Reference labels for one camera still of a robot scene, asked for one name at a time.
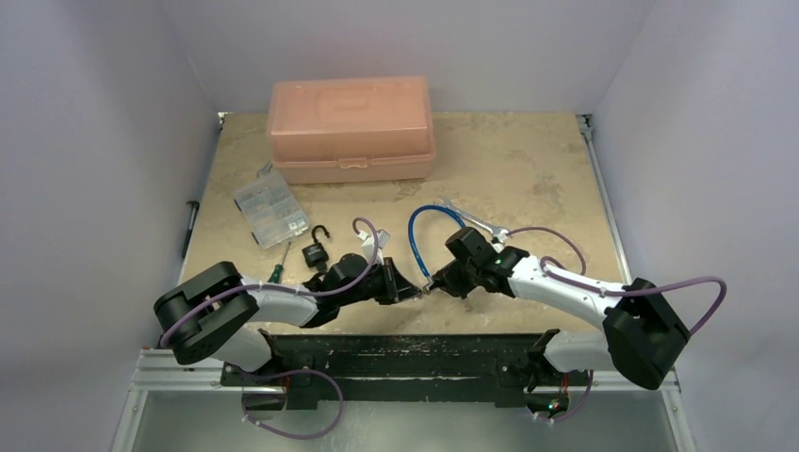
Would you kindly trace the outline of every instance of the white connector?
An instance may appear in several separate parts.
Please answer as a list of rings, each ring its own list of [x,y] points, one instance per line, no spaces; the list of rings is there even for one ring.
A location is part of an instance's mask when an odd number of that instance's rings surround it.
[[[361,239],[361,250],[364,252],[364,255],[369,259],[372,257],[372,253],[374,253],[375,247],[375,240],[372,237],[372,234],[361,231],[358,233],[358,238]],[[383,263],[383,248],[388,243],[388,240],[391,239],[391,234],[389,234],[384,229],[379,229],[377,231],[377,262],[382,264]]]

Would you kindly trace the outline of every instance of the blue cable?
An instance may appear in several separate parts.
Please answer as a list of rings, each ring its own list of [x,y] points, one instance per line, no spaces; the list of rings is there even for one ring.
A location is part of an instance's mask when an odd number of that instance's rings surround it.
[[[452,219],[457,221],[462,228],[466,227],[466,223],[464,223],[464,221],[460,217],[458,217],[458,214],[447,209],[447,207],[442,207],[440,205],[432,205],[432,204],[423,205],[419,207],[414,211],[413,214],[411,214],[411,217],[408,218],[408,241],[411,242],[411,250],[414,252],[416,263],[419,264],[419,269],[422,270],[422,274],[425,276],[425,278],[429,279],[430,271],[428,271],[427,267],[424,265],[424,261],[422,260],[422,255],[419,254],[419,248],[416,247],[416,240],[414,239],[414,221],[416,221],[416,216],[419,215],[419,213],[424,212],[425,210],[437,210],[439,212],[444,212],[445,214],[452,217]]]

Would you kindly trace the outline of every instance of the screwdriver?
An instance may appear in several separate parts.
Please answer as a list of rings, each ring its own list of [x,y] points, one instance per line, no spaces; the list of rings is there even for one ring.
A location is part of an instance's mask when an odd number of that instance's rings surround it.
[[[285,244],[285,251],[283,251],[283,258],[280,260],[280,264],[275,266],[275,269],[272,270],[271,276],[269,276],[269,280],[267,283],[279,283],[280,282],[280,275],[283,273],[283,264],[285,263],[285,257],[288,254],[288,249],[291,248],[291,242]]]

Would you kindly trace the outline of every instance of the wrench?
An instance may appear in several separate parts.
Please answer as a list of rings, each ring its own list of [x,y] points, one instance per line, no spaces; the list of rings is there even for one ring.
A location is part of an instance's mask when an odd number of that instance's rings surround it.
[[[487,221],[483,221],[482,219],[471,215],[470,213],[464,210],[455,207],[455,204],[453,204],[452,201],[449,200],[449,198],[445,198],[442,196],[440,197],[440,201],[436,201],[435,204],[441,205],[442,207],[447,207],[447,209],[458,214],[459,217],[465,219],[466,221],[474,224],[475,226],[481,229],[484,229],[485,231],[488,231],[488,233],[491,234],[492,237],[496,237],[497,239],[499,239],[499,241],[504,241],[505,238],[507,238],[508,236],[509,232],[508,228],[503,228],[502,226],[495,226]]]
[[[267,174],[269,174],[270,171],[272,171],[272,161],[271,160],[269,162],[267,162],[266,165],[264,165],[264,168],[258,170],[258,172],[255,174],[255,178],[257,179],[259,177],[266,176]]]

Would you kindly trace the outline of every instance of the green screwdriver handle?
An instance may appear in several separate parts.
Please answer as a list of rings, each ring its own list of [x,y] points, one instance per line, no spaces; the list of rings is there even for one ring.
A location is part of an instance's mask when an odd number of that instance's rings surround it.
[[[272,274],[269,276],[267,283],[279,283],[281,273],[283,273],[283,266],[278,264],[275,266],[275,269],[272,270]]]

